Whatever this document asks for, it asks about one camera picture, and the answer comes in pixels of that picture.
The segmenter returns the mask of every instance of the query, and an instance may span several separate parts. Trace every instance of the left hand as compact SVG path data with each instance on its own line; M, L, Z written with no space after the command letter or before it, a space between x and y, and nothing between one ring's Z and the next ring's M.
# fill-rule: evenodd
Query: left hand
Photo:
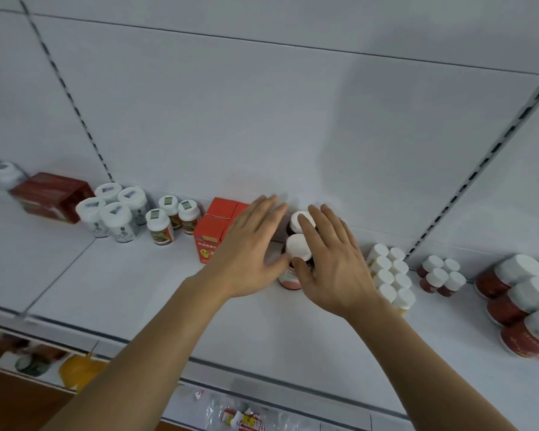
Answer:
M212 260L194 275L194 280L211 284L224 299L251 295L270 285L290 264L283 254L269 266L264 256L270 240L287 209L287 204L271 211L278 197L264 195L249 205L230 225Z

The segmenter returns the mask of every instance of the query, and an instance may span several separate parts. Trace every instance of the white cap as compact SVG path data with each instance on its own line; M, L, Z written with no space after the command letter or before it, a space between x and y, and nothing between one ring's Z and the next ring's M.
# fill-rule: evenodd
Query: white cap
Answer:
M515 285L529 277L539 277L539 261L525 254L518 254L498 264L495 273L505 284Z
M441 287L446 283L449 278L449 274L441 268L436 268L427 274L425 279L433 287Z
M178 204L178 216L182 221L186 222L198 219L201 216L198 203L193 199L185 199L184 201L181 201Z
M539 310L539 277L531 277L511 288L507 295L521 310L527 313Z
M106 207L106 201L102 198L86 198L76 206L76 213L84 222L99 222L101 221L100 212Z
M399 289L409 289L411 287L411 279L405 274L395 274L393 287Z
M292 234L286 240L286 253L292 257L299 257L303 261L311 258L311 249L302 234Z
M371 265L371 270L373 272L379 272L382 269L389 271L389 269L391 269L391 261L387 257L379 256Z
M148 202L146 192L141 187L126 187L118 194L118 202L126 204L130 210L141 209Z
M131 210L123 203L108 204L100 211L100 217L108 228L121 227L132 220Z
M448 273L457 272L461 269L461 265L453 259L445 259L443 262L443 270Z
M106 204L115 203L118 200L118 194L122 190L122 185L118 183L106 183L98 186L94 190L94 195L106 201Z
M373 248L371 248L370 253L367 255L367 262L369 263L370 260L377 259L378 257L387 257L389 254L389 250L387 249L387 246L383 244L375 244Z
M405 258L405 253L400 250L397 246L394 246L389 250L389 253L387 254L387 258L391 261L395 260L403 260Z
M463 275L457 271L453 271L449 273L449 278L447 278L447 281L443 285L452 292L456 292L461 289L462 285L466 282L467 280Z
M300 210L300 211L296 211L295 213L293 213L291 215L291 219L290 219L291 231L293 231L294 233L302 233L303 232L302 227L299 224L299 218L298 218L299 215L305 216L308 219L308 221L310 222L310 224L313 225L314 228L316 227L316 221L313 220L313 218L309 214L309 211Z
M28 176L24 171L11 162L0 163L0 188L10 190L26 180Z
M162 231L172 224L168 215L162 209L153 209L147 212L146 221L150 231Z
M381 293L381 296L387 299L389 302L393 302L397 296L397 291L389 284L380 285L378 291Z
M429 256L421 265L427 272L431 272L434 269L443 267L443 260L437 256Z
M415 304L415 295L409 289L399 289L392 304L398 309L409 310Z
M374 276L374 285L376 288L380 287L382 284L391 284L395 280L393 274L385 269L382 269Z
M173 195L165 195L158 200L159 207L164 210L168 216L178 214L178 204L178 199Z
M394 260L389 270L393 275L406 274L409 271L409 266L403 260Z

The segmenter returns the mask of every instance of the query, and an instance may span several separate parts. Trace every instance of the floor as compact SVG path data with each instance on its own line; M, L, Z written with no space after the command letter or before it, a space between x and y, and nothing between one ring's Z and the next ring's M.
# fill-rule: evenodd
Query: floor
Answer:
M0 374L0 431L37 431L72 397L55 388ZM187 431L163 422L156 430Z

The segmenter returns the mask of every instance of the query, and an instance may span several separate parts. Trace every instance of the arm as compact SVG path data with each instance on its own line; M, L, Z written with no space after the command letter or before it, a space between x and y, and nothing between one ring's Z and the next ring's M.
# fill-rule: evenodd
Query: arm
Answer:
M215 258L187 278L151 322L43 431L152 430L208 323L230 298L271 284L287 255L264 266L270 239L287 209L258 198L230 226Z
M387 375L417 431L517 431L457 374L375 290L351 231L325 204L309 207L319 233L299 217L315 275L293 259L304 293L345 318Z

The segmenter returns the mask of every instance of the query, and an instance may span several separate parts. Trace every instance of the hand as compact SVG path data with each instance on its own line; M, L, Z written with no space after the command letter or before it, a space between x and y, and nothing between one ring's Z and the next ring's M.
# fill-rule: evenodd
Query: hand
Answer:
M299 257L292 260L303 292L323 310L342 318L363 312L380 296L357 240L327 205L323 204L321 210L309 206L308 210L319 233L303 215L299 216L299 225L316 264L315 275Z
M221 290L224 299L243 297L270 285L290 264L287 254L270 266L264 256L287 209L282 203L271 211L277 196L260 196L230 225L208 265L194 276Z

